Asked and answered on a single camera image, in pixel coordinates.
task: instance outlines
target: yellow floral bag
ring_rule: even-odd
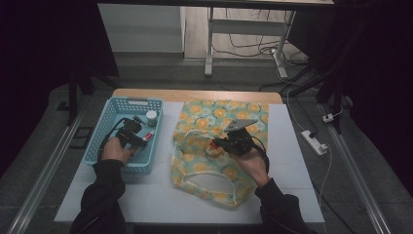
[[[256,185],[222,148],[208,152],[214,137],[225,137],[224,129],[233,119],[256,119],[247,126],[253,136],[266,146],[268,139],[268,104],[234,100],[194,100],[184,103],[173,133],[172,182],[188,193],[228,206],[245,201]],[[188,178],[194,175],[223,176],[232,184],[232,192],[211,191]]]

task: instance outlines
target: blue plastic basket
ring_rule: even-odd
[[[139,149],[121,169],[123,176],[149,175],[152,170],[159,130],[161,129],[163,106],[163,101],[158,98],[112,97],[109,99],[97,122],[91,141],[83,157],[83,162],[88,165],[96,163],[97,152],[101,142],[119,120],[122,118],[132,119],[133,116],[137,115],[147,123],[146,112],[154,110],[158,113],[158,124],[155,127],[142,125],[142,130],[137,135],[144,137],[151,131],[155,131],[155,135],[148,141],[148,144]]]

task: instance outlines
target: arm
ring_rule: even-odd
[[[255,195],[261,200],[260,213],[266,233],[313,233],[304,222],[298,198],[282,194],[265,171],[265,163],[255,149],[243,156],[230,154],[257,184]]]
[[[106,143],[102,160],[94,164],[96,181],[86,188],[70,233],[126,233],[118,199],[125,193],[121,168],[132,153],[117,137]]]

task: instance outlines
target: white power strip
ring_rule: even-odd
[[[326,144],[320,144],[319,141],[313,137],[310,137],[310,131],[304,131],[301,133],[301,136],[310,144],[310,146],[314,149],[314,151],[320,156],[323,155],[327,152],[327,145]]]

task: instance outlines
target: black jacket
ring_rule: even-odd
[[[103,160],[94,164],[96,181],[82,197],[81,211],[70,233],[126,233],[118,199],[125,193],[120,169],[122,162]],[[274,180],[255,190],[261,199],[261,217],[266,233],[312,234],[301,217],[298,198],[283,195]]]

